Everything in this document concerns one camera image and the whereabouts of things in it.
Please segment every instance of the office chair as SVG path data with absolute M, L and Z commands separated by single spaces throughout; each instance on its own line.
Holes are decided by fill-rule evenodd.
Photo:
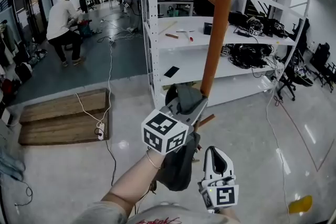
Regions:
M 300 51 L 295 49 L 295 52 L 289 61 L 287 68 L 279 80 L 283 83 L 283 85 L 277 91 L 279 99 L 282 100 L 281 91 L 284 87 L 287 87 L 293 96 L 292 101 L 295 101 L 294 91 L 296 91 L 296 86 L 293 83 L 300 84 L 305 87 L 310 87 L 313 85 L 313 82 L 307 77 L 307 74 L 310 74 L 310 70 L 306 67 L 304 62 L 305 61 L 303 60 Z
M 316 52 L 314 53 L 313 57 L 310 59 L 311 64 L 317 69 L 318 72 L 313 73 L 316 75 L 315 79 L 317 78 L 321 81 L 321 87 L 328 84 L 330 87 L 330 92 L 333 91 L 333 82 L 336 82 L 336 67 L 335 64 L 332 62 L 332 66 L 328 63 L 327 60 L 330 56 L 329 52 L 330 46 L 328 43 L 319 44 L 317 47 Z
M 332 66 L 328 64 L 328 66 L 324 66 L 323 68 L 321 68 L 316 78 L 314 78 L 314 81 L 317 78 L 320 79 L 321 84 L 322 84 L 321 87 L 328 84 L 330 87 L 330 92 L 334 90 L 333 84 L 336 82 L 336 66 L 333 62 L 331 64 Z

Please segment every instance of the wooden board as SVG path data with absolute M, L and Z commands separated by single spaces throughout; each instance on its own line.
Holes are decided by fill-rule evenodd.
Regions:
M 78 94 L 85 111 L 92 113 L 104 112 L 108 108 L 106 89 L 99 89 Z M 20 123 L 51 119 L 59 116 L 84 115 L 84 111 L 75 94 L 54 100 L 28 105 L 24 108 Z
M 101 119 L 102 113 L 92 114 Z M 105 115 L 105 139 L 109 139 L 108 113 Z M 84 114 L 77 117 L 54 118 L 35 121 L 22 126 L 19 136 L 21 145 L 60 145 L 99 141 L 95 135 L 97 121 Z

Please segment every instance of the bag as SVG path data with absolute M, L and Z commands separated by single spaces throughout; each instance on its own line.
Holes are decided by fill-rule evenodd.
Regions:
M 30 72 L 25 63 L 21 63 L 19 66 L 16 66 L 15 73 L 17 74 L 22 83 L 30 79 L 32 75 L 32 73 Z
M 187 85 L 173 84 L 169 88 L 165 104 L 169 104 L 176 97 L 179 98 L 179 111 L 182 114 L 189 114 L 202 101 L 200 90 Z M 170 152 L 166 155 L 161 169 L 154 180 L 159 181 L 172 191 L 185 190 L 190 183 L 192 173 L 192 162 L 200 135 L 193 132 L 190 139 L 177 152 Z
M 177 152 L 166 155 L 161 169 L 154 180 L 159 181 L 171 191 L 185 190 L 190 183 L 192 173 L 192 161 L 200 140 L 197 133 L 191 134 L 194 139 L 182 146 Z

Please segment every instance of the table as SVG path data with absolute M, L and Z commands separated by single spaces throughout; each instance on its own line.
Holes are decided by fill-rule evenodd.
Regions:
M 189 16 L 193 16 L 194 10 L 194 0 L 158 0 L 158 5 L 166 5 L 166 4 L 182 4 L 182 5 L 190 5 Z

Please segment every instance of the orange pole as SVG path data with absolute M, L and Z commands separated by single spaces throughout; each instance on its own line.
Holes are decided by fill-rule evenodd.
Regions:
M 222 49 L 228 26 L 230 7 L 231 0 L 216 0 L 215 2 L 214 20 L 201 85 L 201 92 L 207 97 L 210 94 L 215 79 L 215 73 L 221 55 L 220 50 Z

